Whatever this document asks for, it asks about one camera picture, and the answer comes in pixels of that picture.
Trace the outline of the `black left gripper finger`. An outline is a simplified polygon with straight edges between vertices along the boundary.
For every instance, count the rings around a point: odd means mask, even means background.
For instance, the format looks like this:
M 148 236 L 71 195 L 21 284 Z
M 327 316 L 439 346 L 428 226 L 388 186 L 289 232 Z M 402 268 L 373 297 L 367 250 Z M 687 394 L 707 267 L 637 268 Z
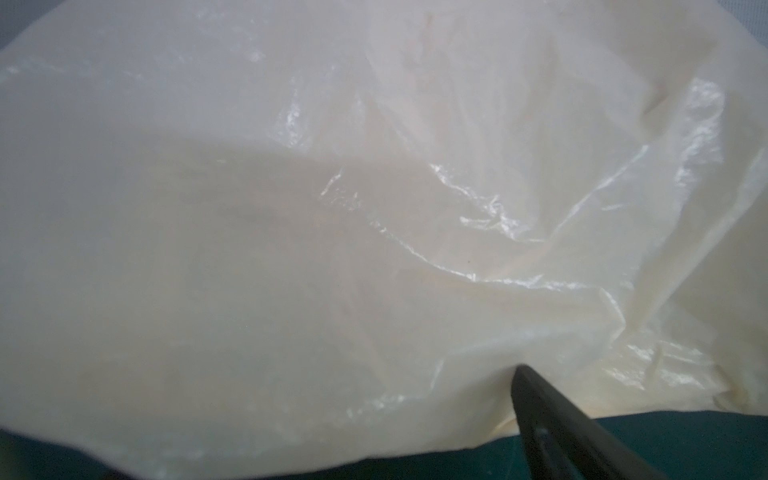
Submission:
M 510 396 L 533 479 L 664 479 L 528 365 Z

